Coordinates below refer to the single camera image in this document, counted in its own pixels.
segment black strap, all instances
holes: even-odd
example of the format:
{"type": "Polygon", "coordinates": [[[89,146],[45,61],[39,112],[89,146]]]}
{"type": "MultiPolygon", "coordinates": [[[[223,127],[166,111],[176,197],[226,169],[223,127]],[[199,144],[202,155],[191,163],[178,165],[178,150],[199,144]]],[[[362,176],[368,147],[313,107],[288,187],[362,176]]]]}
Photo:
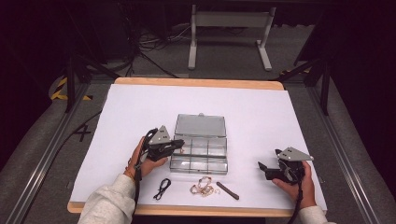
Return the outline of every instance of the black strap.
{"type": "Polygon", "coordinates": [[[291,216],[288,224],[293,223],[293,221],[297,218],[298,212],[300,211],[300,204],[301,204],[301,201],[303,200],[303,190],[302,190],[301,185],[302,185],[302,181],[300,178],[300,180],[298,181],[298,196],[297,196],[296,207],[294,208],[293,216],[291,216]]]}

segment box lid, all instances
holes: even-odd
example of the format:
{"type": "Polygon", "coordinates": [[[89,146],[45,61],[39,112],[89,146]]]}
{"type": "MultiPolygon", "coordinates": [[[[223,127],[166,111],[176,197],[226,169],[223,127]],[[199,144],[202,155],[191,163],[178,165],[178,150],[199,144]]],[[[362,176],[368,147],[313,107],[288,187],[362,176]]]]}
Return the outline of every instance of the box lid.
{"type": "Polygon", "coordinates": [[[225,137],[225,119],[221,116],[185,115],[177,117],[176,135],[225,137]]]}

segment black cable tie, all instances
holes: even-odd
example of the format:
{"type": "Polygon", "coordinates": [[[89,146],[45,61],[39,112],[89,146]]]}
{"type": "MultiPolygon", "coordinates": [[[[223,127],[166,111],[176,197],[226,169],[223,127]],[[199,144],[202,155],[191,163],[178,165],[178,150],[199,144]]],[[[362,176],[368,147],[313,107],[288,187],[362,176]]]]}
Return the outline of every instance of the black cable tie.
{"type": "Polygon", "coordinates": [[[165,178],[160,185],[160,188],[158,189],[158,194],[156,194],[154,197],[152,197],[153,199],[159,201],[161,199],[161,197],[163,196],[163,194],[165,193],[166,189],[171,185],[171,180],[168,178],[165,178]]]}

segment person's right hand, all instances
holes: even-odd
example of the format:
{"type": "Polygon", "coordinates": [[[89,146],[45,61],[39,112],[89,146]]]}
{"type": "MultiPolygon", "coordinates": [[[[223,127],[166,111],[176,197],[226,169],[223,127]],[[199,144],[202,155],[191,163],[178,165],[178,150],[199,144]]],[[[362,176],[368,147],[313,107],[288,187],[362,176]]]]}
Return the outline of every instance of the person's right hand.
{"type": "MultiPolygon", "coordinates": [[[[305,176],[303,177],[302,190],[303,190],[303,200],[300,204],[300,209],[317,205],[315,201],[315,186],[312,181],[311,166],[306,161],[302,161],[305,176]]],[[[291,199],[296,202],[298,197],[298,185],[290,185],[283,182],[280,179],[273,179],[274,184],[276,184],[281,189],[285,190],[291,197],[291,199]]]]}

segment triangular metal plate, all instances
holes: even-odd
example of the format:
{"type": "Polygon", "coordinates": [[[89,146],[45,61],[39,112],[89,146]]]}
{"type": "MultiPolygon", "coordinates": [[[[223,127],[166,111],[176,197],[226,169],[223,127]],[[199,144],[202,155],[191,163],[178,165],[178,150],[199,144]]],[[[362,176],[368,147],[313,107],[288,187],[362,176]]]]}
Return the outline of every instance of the triangular metal plate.
{"type": "Polygon", "coordinates": [[[306,155],[294,147],[286,148],[281,153],[277,154],[277,156],[285,161],[312,161],[314,159],[314,157],[306,155]]]}
{"type": "Polygon", "coordinates": [[[166,130],[165,126],[161,126],[161,128],[152,136],[151,140],[148,142],[150,145],[157,145],[163,143],[171,142],[171,138],[169,137],[169,133],[166,130]]]}

